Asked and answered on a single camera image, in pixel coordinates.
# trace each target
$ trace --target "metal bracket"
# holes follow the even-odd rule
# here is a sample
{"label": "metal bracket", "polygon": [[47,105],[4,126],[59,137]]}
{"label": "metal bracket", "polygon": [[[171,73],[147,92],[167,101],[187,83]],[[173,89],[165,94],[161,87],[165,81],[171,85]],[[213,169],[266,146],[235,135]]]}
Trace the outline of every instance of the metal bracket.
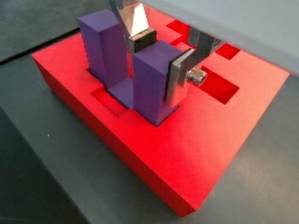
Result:
{"label": "metal bracket", "polygon": [[203,31],[191,27],[189,41],[198,46],[189,50],[179,59],[171,62],[169,83],[165,100],[174,107],[187,96],[190,83],[199,87],[207,80],[209,74],[202,71],[199,64],[222,46],[222,41]]}

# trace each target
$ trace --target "red foam block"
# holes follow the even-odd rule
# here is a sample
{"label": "red foam block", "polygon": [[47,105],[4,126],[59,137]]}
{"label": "red foam block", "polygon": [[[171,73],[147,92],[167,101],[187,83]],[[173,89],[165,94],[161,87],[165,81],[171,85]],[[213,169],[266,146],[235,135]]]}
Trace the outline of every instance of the red foam block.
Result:
{"label": "red foam block", "polygon": [[81,35],[34,59],[54,92],[173,210],[181,216],[197,211],[289,73],[246,52],[231,59],[214,53],[202,65],[227,81],[215,85],[238,87],[229,101],[191,87],[181,108],[157,128],[123,108],[90,74]]}

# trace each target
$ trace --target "dark gray surface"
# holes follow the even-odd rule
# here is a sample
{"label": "dark gray surface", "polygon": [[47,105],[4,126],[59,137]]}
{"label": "dark gray surface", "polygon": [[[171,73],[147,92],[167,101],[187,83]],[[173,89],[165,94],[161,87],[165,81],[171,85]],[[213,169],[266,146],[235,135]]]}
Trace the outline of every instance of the dark gray surface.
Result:
{"label": "dark gray surface", "polygon": [[0,62],[76,29],[78,17],[105,8],[107,0],[2,0]]}
{"label": "dark gray surface", "polygon": [[87,223],[2,109],[0,223]]}
{"label": "dark gray surface", "polygon": [[298,78],[289,78],[201,211],[186,218],[66,107],[30,56],[0,67],[0,106],[91,223],[298,223]]}

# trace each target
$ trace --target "hole in red block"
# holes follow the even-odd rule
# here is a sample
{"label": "hole in red block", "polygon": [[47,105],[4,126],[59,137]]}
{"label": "hole in red block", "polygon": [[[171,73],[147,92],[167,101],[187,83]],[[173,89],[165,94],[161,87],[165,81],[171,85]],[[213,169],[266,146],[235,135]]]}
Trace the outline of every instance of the hole in red block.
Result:
{"label": "hole in red block", "polygon": [[107,93],[107,90],[105,87],[95,90],[91,94],[98,99],[98,101],[103,104],[103,106],[107,108],[107,110],[117,117],[121,117],[127,112],[127,109],[121,105],[121,103]]}
{"label": "hole in red block", "polygon": [[239,53],[239,49],[230,44],[225,44],[217,51],[217,54],[219,54],[227,60],[231,60],[237,56],[238,53]]}
{"label": "hole in red block", "polygon": [[207,67],[203,66],[202,70],[207,72],[209,79],[202,84],[201,90],[219,102],[227,104],[234,94],[239,91],[239,87],[214,73]]}
{"label": "hole in red block", "polygon": [[190,45],[190,43],[189,43],[189,35],[190,35],[190,29],[191,29],[191,27],[187,24],[185,24],[183,22],[181,22],[179,20],[174,20],[167,25],[167,27],[182,34],[182,37],[178,38],[171,44],[174,46],[177,46],[179,43],[183,42],[186,45],[189,45],[190,47],[193,47]]}

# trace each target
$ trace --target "purple rectangular block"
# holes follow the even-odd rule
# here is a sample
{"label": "purple rectangular block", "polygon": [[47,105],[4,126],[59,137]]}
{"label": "purple rectangular block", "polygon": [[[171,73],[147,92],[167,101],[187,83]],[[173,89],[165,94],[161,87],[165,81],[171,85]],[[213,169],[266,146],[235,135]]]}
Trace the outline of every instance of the purple rectangular block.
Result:
{"label": "purple rectangular block", "polygon": [[131,78],[127,77],[107,91],[127,109],[134,107],[134,81]]}
{"label": "purple rectangular block", "polygon": [[111,88],[127,77],[127,44],[115,14],[102,10],[79,18],[90,71]]}
{"label": "purple rectangular block", "polygon": [[134,55],[134,101],[135,110],[158,126],[178,106],[165,102],[169,66],[183,52],[163,41],[149,46]]}

